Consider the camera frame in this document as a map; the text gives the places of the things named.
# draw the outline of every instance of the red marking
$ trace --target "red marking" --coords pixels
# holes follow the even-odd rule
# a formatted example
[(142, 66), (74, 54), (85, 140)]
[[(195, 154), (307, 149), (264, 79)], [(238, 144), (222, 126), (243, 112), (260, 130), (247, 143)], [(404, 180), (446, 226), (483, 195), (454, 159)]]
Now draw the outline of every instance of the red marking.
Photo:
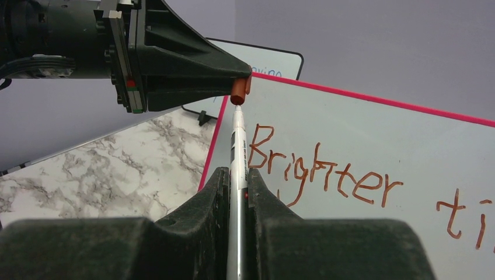
[(128, 88), (136, 87), (136, 82), (134, 82), (133, 80), (127, 80), (127, 87)]
[(224, 101), (222, 101), (222, 107), (220, 107), (220, 113), (218, 114), (215, 131), (213, 132), (213, 137), (211, 138), (210, 149), (208, 150), (208, 156), (206, 157), (206, 162), (204, 163), (203, 173), (201, 175), (198, 191), (201, 191), (204, 187), (204, 182), (206, 181), (206, 175), (208, 173), (208, 169), (210, 168), (211, 158), (213, 157), (213, 151), (215, 150), (215, 143), (217, 143), (218, 133), (220, 132), (220, 126), (222, 125), (222, 120), (224, 119), (225, 108), (227, 107), (228, 101), (229, 101), (229, 96), (224, 96)]

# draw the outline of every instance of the gray wall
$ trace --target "gray wall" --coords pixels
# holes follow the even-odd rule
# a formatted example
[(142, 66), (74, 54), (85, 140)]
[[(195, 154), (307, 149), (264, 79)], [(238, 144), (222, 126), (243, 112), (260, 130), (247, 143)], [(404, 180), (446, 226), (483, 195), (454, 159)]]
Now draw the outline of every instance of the gray wall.
[[(202, 35), (233, 40), (234, 0), (167, 3)], [(14, 80), (0, 92), (0, 170), (161, 114), (128, 114), (116, 97), (109, 80)]]
[(492, 0), (236, 0), (237, 41), (299, 51), (301, 80), (495, 120)]

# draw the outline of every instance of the whiteboard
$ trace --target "whiteboard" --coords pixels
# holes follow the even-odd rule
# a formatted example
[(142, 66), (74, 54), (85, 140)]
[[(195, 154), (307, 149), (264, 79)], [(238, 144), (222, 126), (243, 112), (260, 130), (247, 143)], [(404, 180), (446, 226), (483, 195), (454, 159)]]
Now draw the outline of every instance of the whiteboard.
[[(231, 41), (208, 39), (217, 47), (251, 65), (254, 73), (279, 76), (288, 79), (299, 79), (304, 59), (297, 52), (276, 50), (273, 48), (248, 45)], [(223, 97), (212, 97), (186, 104), (182, 108), (186, 111), (199, 114), (206, 111), (206, 115), (218, 118)]]
[[(495, 121), (260, 75), (242, 107), (250, 144), (273, 133), (255, 146), (260, 152), (250, 146), (249, 166), (296, 214), (403, 220), (437, 279), (493, 279)], [(229, 163), (232, 116), (226, 103), (208, 178)], [(448, 231), (452, 207), (444, 204), (453, 205), (456, 193), (463, 209)]]

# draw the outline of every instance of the red handwriting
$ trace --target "red handwriting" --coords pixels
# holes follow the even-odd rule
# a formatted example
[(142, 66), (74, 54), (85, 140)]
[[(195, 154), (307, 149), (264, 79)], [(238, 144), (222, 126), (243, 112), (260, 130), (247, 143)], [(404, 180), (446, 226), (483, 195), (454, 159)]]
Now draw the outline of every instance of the red handwriting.
[[(258, 133), (261, 130), (268, 130), (269, 134), (267, 137), (264, 139), (259, 140), (258, 139)], [(251, 152), (249, 155), (249, 160), (248, 160), (248, 167), (249, 168), (258, 168), (261, 169), (263, 168), (267, 163), (267, 172), (268, 174), (272, 173), (272, 167), (273, 163), (276, 160), (287, 160), (288, 157), (287, 155), (279, 152), (274, 152), (273, 150), (269, 150), (268, 152), (263, 152), (260, 149), (260, 146), (265, 144), (266, 142), (270, 141), (272, 137), (275, 134), (275, 129), (272, 126), (269, 125), (256, 125), (256, 130), (255, 134), (253, 136), (253, 140), (251, 144), (249, 145), (251, 147)], [(381, 207), (386, 206), (386, 200), (388, 193), (394, 188), (394, 186), (402, 186), (404, 185), (403, 182), (400, 181), (393, 181), (389, 183), (389, 175), (385, 174), (385, 180), (384, 177), (376, 172), (368, 172), (364, 176), (362, 176), (359, 180), (356, 180), (354, 178), (354, 175), (351, 174), (350, 169), (351, 169), (351, 163), (348, 163), (343, 170), (338, 170), (334, 171), (334, 169), (337, 168), (338, 164), (335, 162), (330, 162), (330, 161), (324, 161), (318, 157), (318, 152), (319, 148), (321, 146), (321, 143), (318, 142), (315, 145), (315, 151), (314, 151), (314, 156), (313, 156), (313, 164), (311, 169), (308, 169), (304, 166), (304, 159), (302, 157), (296, 157), (294, 153), (291, 153), (291, 159), (292, 161), (289, 161), (287, 164), (287, 167), (284, 170), (284, 180), (288, 181), (289, 180), (289, 173), (290, 170), (293, 169), (293, 174), (294, 174), (294, 179), (299, 180), (299, 191), (295, 199), (287, 204), (288, 207), (294, 206), (295, 204), (298, 203), (299, 199), (303, 195), (304, 187), (306, 182), (309, 179), (309, 182), (313, 182), (315, 178), (316, 171), (321, 170), (321, 169), (326, 169), (326, 174), (325, 174), (325, 183), (323, 186), (324, 191), (328, 191), (329, 186), (330, 186), (330, 176), (332, 172), (334, 174), (339, 175), (339, 180), (337, 183), (337, 192), (341, 194), (343, 197), (348, 198), (349, 195), (343, 190), (343, 184), (344, 181), (350, 180), (352, 181), (354, 188), (352, 189), (351, 193), (352, 196), (360, 201), (366, 202), (368, 204), (374, 205), (375, 201), (373, 199), (369, 199), (364, 197), (360, 192), (360, 190), (378, 190), (383, 187), (383, 193), (381, 195), (382, 202), (381, 202)], [(256, 154), (260, 155), (263, 160), (259, 164), (253, 164), (253, 156)], [(280, 197), (280, 190), (277, 190), (277, 197)]]
[[(482, 204), (482, 205), (483, 204), (492, 204), (492, 203), (493, 202), (489, 199), (484, 199), (484, 200), (481, 200), (479, 202), (479, 204)], [(437, 211), (440, 211), (440, 206), (445, 206), (445, 207), (452, 209), (449, 221), (447, 223), (447, 233), (454, 239), (460, 239), (462, 236), (461, 230), (459, 230), (457, 233), (452, 232), (452, 225), (454, 224), (455, 214), (457, 213), (458, 210), (466, 209), (466, 206), (459, 205), (459, 189), (457, 188), (455, 190), (454, 204), (449, 204), (449, 203), (446, 203), (444, 201), (438, 201), (437, 202)], [(485, 219), (486, 219), (486, 215), (482, 213), (480, 216), (480, 230), (479, 230), (478, 238), (476, 240), (476, 245), (475, 245), (475, 249), (477, 249), (477, 250), (479, 250), (481, 248), (481, 244), (483, 241), (483, 236), (484, 236), (485, 229), (486, 229)]]

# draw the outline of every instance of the handwritten text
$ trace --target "handwritten text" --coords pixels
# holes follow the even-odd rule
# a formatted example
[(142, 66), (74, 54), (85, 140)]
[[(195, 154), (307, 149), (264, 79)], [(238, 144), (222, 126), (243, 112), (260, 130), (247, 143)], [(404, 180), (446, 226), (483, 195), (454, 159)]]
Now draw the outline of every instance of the handwritten text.
[[(262, 140), (258, 140), (257, 136), (258, 136), (258, 132), (260, 130), (270, 130), (270, 133), (266, 138), (264, 138)], [(256, 125), (256, 130), (255, 130), (255, 134), (253, 136), (253, 141), (249, 145), (251, 147), (251, 153), (249, 155), (249, 160), (247, 163), (248, 163), (248, 166), (250, 168), (261, 169), (265, 165), (267, 165), (267, 172), (268, 172), (268, 174), (270, 174), (271, 169), (272, 169), (272, 165), (273, 165), (273, 161), (275, 159), (277, 159), (277, 158), (287, 159), (288, 158), (288, 156), (283, 154), (283, 153), (274, 152), (273, 150), (269, 150), (269, 152), (264, 152), (260, 149), (260, 147), (263, 144), (265, 144), (266, 142), (271, 140), (274, 133), (275, 133), (275, 129), (271, 126), (259, 125), (259, 124)], [(365, 174), (359, 180), (356, 180), (354, 175), (352, 175), (350, 173), (351, 163), (348, 163), (343, 168), (343, 170), (334, 171), (334, 169), (337, 169), (337, 166), (338, 166), (337, 163), (324, 161), (324, 160), (318, 158), (318, 150), (319, 150), (320, 146), (321, 146), (320, 142), (318, 142), (315, 145), (315, 153), (314, 153), (311, 169), (309, 168), (309, 166), (308, 166), (308, 168), (304, 167), (303, 158), (302, 157), (296, 157), (295, 153), (291, 153), (290, 157), (288, 158), (289, 162), (288, 162), (287, 168), (284, 171), (284, 180), (288, 181), (289, 172), (292, 168), (294, 178), (300, 181), (299, 192), (298, 192), (297, 196), (295, 197), (295, 199), (293, 200), (293, 202), (290, 202), (289, 204), (287, 204), (288, 207), (291, 207), (291, 206), (297, 204), (297, 202), (299, 201), (299, 199), (302, 196), (306, 181), (309, 180), (309, 182), (313, 182), (313, 180), (315, 178), (316, 171), (318, 171), (320, 169), (326, 169), (325, 184), (323, 186), (324, 191), (328, 191), (329, 179), (330, 179), (332, 172), (334, 172), (334, 174), (337, 174), (339, 176), (339, 182), (337, 183), (337, 192), (339, 194), (341, 194), (345, 198), (349, 197), (349, 195), (342, 189), (343, 181), (347, 177), (348, 180), (351, 180), (353, 182), (353, 185), (354, 185), (354, 188), (353, 188), (352, 193), (351, 193), (352, 196), (354, 198), (360, 200), (360, 201), (366, 202), (366, 203), (371, 204), (371, 205), (375, 204), (375, 201), (373, 199), (369, 199), (369, 198), (366, 198), (366, 197), (358, 194), (360, 189), (378, 190), (378, 189), (383, 187), (382, 188), (383, 193), (382, 193), (381, 206), (385, 207), (387, 196), (388, 196), (389, 192), (392, 190), (392, 188), (394, 188), (396, 186), (402, 186), (403, 185), (403, 182), (391, 181), (388, 174), (385, 174), (385, 176), (382, 176), (382, 175), (380, 175), (376, 172), (372, 172), (372, 171)], [(253, 156), (255, 153), (257, 153), (258, 155), (260, 155), (263, 158), (262, 162), (259, 164), (253, 164), (252, 163)], [(369, 184), (368, 182), (373, 178), (375, 178), (374, 181), (378, 181), (378, 182), (375, 184)], [(280, 197), (280, 190), (277, 191), (277, 195), (278, 195), (278, 197)]]
[[(489, 199), (484, 199), (479, 202), (479, 204), (492, 204), (492, 201)], [(457, 211), (464, 210), (466, 209), (465, 205), (459, 205), (459, 189), (455, 190), (455, 195), (454, 195), (454, 203), (449, 204), (444, 201), (438, 201), (437, 202), (437, 211), (440, 211), (440, 206), (444, 206), (447, 208), (451, 209), (451, 214), (449, 221), (447, 223), (447, 233), (454, 239), (460, 239), (462, 236), (462, 231), (457, 230), (456, 232), (452, 231), (452, 227), (454, 226), (454, 219), (455, 219), (455, 214), (457, 214)], [(485, 214), (481, 214), (480, 216), (480, 230), (478, 233), (478, 238), (476, 240), (475, 248), (479, 250), (481, 248), (481, 243), (483, 241), (483, 236), (484, 236), (484, 230), (486, 228), (486, 222), (485, 222)]]
[(263, 67), (252, 67), (252, 69), (253, 69), (253, 72), (277, 76), (277, 77), (282, 77), (282, 72), (276, 71), (273, 69), (267, 69), (266, 67), (264, 67), (264, 68)]

